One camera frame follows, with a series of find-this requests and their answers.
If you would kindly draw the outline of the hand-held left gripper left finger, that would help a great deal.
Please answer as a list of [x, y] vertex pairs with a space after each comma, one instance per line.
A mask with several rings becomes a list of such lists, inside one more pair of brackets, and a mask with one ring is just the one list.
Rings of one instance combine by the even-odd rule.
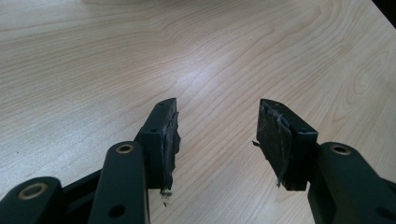
[[144, 150], [148, 188], [168, 190], [173, 186], [176, 154], [179, 152], [177, 99], [156, 104], [135, 141]]

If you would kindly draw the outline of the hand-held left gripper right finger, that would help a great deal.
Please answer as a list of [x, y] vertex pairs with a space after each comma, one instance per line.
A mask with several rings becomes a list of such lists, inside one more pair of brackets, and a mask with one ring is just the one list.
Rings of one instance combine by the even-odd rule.
[[318, 132], [287, 106], [261, 99], [256, 139], [255, 146], [269, 161], [277, 184], [286, 190], [304, 191]]

